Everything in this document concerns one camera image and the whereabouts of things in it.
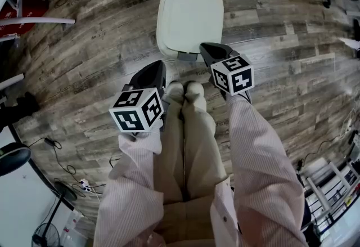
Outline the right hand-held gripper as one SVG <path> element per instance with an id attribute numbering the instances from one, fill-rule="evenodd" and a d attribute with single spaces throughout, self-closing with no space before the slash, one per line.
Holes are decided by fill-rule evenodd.
<path id="1" fill-rule="evenodd" d="M 199 49 L 221 91 L 234 96 L 254 88 L 254 67 L 246 56 L 220 43 L 202 43 Z"/>

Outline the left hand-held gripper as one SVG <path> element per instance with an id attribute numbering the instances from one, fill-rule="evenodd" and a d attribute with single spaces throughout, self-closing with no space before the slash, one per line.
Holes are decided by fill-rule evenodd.
<path id="1" fill-rule="evenodd" d="M 169 102 L 160 98 L 157 88 L 166 85 L 166 66 L 157 60 L 132 77 L 133 87 L 156 87 L 122 91 L 109 112 L 122 133 L 147 133 L 164 121 Z"/>

